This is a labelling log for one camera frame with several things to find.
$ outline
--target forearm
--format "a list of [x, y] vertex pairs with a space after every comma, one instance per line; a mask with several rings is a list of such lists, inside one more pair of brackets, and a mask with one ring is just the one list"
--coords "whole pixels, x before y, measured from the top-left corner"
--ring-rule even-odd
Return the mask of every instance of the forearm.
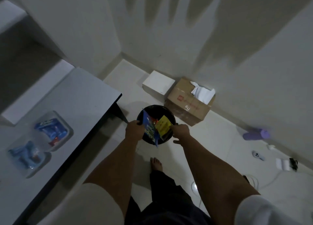
[[180, 143], [194, 176], [201, 199], [216, 224], [233, 224], [238, 205], [259, 194], [232, 166], [186, 136]]
[[125, 217], [134, 168], [135, 150], [138, 141], [124, 139], [88, 176], [84, 183], [93, 183], [104, 188], [121, 208]]

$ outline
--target red logo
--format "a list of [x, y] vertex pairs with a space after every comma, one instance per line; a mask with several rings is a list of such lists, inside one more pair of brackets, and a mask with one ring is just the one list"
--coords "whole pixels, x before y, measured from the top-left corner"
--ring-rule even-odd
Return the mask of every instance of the red logo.
[[178, 101], [182, 101], [182, 100], [184, 100], [184, 97], [183, 97], [182, 95], [179, 95], [178, 98], [177, 98], [177, 100], [178, 100]]

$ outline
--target black trash bin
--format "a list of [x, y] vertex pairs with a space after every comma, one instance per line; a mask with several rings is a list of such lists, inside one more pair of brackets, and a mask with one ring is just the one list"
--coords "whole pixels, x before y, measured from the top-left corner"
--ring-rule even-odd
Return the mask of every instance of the black trash bin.
[[[169, 109], [167, 109], [165, 106], [150, 105], [144, 108], [144, 110], [148, 113], [148, 115], [150, 115], [154, 119], [160, 120], [162, 116], [166, 116], [173, 125], [176, 124], [176, 120], [175, 120], [173, 113]], [[141, 111], [137, 117], [137, 120], [139, 120], [141, 124], [142, 124], [142, 118], [143, 118], [143, 111]], [[170, 132], [170, 134], [166, 137], [166, 139], [164, 140], [159, 139], [158, 144], [160, 145], [160, 144], [165, 143], [172, 136], [173, 136], [173, 132]], [[143, 135], [142, 139], [149, 144], [155, 145], [154, 142], [146, 134]]]

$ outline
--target white table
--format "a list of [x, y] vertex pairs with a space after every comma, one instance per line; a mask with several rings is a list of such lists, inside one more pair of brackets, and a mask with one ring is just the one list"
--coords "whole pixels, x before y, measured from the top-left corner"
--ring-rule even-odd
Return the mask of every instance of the white table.
[[[121, 93], [80, 68], [73, 69], [15, 127], [0, 126], [0, 223], [20, 223], [53, 188], [84, 145], [100, 128], [101, 119]], [[6, 156], [6, 148], [21, 136], [27, 125], [48, 111], [56, 111], [74, 135], [33, 177], [23, 178]]]

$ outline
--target person's left hand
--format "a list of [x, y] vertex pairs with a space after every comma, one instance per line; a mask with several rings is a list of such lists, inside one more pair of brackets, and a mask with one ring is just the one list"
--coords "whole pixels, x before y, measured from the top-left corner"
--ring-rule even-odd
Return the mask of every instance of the person's left hand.
[[145, 127], [143, 125], [138, 125], [140, 121], [133, 120], [127, 124], [125, 139], [139, 141], [142, 139], [145, 133]]

